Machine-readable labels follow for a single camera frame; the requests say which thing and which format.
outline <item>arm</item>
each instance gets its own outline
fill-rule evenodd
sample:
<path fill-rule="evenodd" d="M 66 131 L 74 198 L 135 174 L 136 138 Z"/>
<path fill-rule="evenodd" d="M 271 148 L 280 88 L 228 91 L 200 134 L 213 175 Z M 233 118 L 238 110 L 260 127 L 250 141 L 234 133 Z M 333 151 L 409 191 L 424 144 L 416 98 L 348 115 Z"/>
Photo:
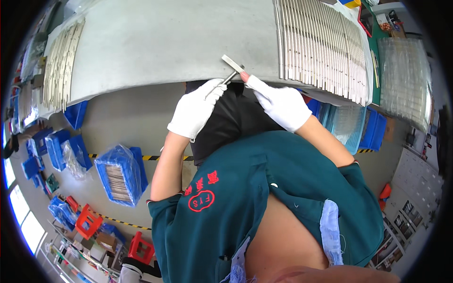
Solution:
<path fill-rule="evenodd" d="M 169 132 L 151 182 L 151 200 L 161 201 L 181 191 L 183 154 L 190 139 Z"/>
<path fill-rule="evenodd" d="M 249 88 L 254 90 L 266 114 L 280 126 L 306 139 L 337 167 L 354 162 L 354 157 L 344 145 L 327 131 L 315 116 L 311 115 L 311 110 L 296 89 L 273 88 L 245 72 L 241 73 L 241 78 Z"/>
<path fill-rule="evenodd" d="M 354 157 L 344 145 L 324 128 L 313 115 L 310 115 L 307 122 L 296 130 L 295 134 L 314 145 L 317 150 L 330 159 L 337 167 L 351 165 L 354 162 Z"/>
<path fill-rule="evenodd" d="M 167 126 L 169 133 L 151 182 L 152 201 L 161 201 L 181 191 L 184 150 L 203 129 L 215 103 L 227 89 L 221 84 L 222 81 L 207 81 L 179 100 L 173 119 Z"/>

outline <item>fingertip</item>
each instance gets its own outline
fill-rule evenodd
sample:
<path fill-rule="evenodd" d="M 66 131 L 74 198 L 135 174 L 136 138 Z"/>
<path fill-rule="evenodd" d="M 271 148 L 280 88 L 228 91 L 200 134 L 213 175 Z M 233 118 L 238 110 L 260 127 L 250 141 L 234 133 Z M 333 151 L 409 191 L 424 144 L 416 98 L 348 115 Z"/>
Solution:
<path fill-rule="evenodd" d="M 246 72 L 242 72 L 241 73 L 241 79 L 244 81 L 244 82 L 247 82 L 249 80 L 249 77 L 250 75 L 247 74 Z"/>

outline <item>frayed blue fabric patch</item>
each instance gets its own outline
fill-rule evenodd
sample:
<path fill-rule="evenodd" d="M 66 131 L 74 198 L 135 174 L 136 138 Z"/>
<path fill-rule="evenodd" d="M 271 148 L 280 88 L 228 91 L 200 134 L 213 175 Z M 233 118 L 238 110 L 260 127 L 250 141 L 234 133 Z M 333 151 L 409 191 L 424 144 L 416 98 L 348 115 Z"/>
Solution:
<path fill-rule="evenodd" d="M 323 250 L 329 260 L 329 266 L 343 265 L 340 242 L 340 228 L 338 226 L 338 206 L 331 200 L 324 202 L 323 214 L 319 223 Z"/>
<path fill-rule="evenodd" d="M 249 242 L 250 237 L 247 237 L 242 246 L 236 251 L 231 259 L 231 271 L 222 281 L 220 281 L 221 283 L 227 281 L 228 279 L 230 280 L 230 283 L 253 283 L 256 281 L 255 278 L 251 279 L 252 281 L 247 281 L 246 279 L 245 253 Z"/>

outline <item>stack of metal rods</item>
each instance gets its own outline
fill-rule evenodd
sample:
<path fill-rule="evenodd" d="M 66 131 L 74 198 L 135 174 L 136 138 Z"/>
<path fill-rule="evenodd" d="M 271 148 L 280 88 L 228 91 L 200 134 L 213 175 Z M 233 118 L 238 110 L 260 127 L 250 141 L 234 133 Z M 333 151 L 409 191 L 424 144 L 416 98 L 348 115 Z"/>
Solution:
<path fill-rule="evenodd" d="M 53 41 L 46 60 L 43 104 L 55 111 L 66 110 L 71 100 L 72 67 L 85 18 L 64 29 Z"/>
<path fill-rule="evenodd" d="M 119 201 L 132 201 L 124 183 L 124 175 L 121 167 L 108 164 L 105 167 L 112 197 Z"/>
<path fill-rule="evenodd" d="M 274 1 L 280 78 L 310 84 L 364 106 L 365 54 L 359 27 L 318 0 L 280 0 L 280 12 Z"/>

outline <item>red plastic stool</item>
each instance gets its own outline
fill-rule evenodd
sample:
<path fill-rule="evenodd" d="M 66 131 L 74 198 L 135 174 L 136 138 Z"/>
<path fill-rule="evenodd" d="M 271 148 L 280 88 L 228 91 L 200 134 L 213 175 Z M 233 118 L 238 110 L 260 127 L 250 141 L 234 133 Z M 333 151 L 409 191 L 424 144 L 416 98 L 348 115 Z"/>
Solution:
<path fill-rule="evenodd" d="M 87 240 L 94 235 L 96 230 L 101 226 L 103 220 L 102 216 L 96 217 L 91 212 L 89 212 L 89 207 L 90 206 L 88 204 L 83 207 L 82 212 L 80 213 L 79 218 L 77 218 L 76 221 L 77 232 L 79 232 Z M 82 227 L 82 224 L 84 224 L 85 222 L 88 222 L 90 226 L 88 230 Z"/>
<path fill-rule="evenodd" d="M 138 255 L 138 253 L 141 251 L 145 252 L 143 257 Z M 135 237 L 132 239 L 130 243 L 129 253 L 127 256 L 136 259 L 144 264 L 149 264 L 151 262 L 151 258 L 153 257 L 153 255 L 154 245 L 146 241 L 143 241 L 141 238 L 141 232 L 137 231 Z"/>

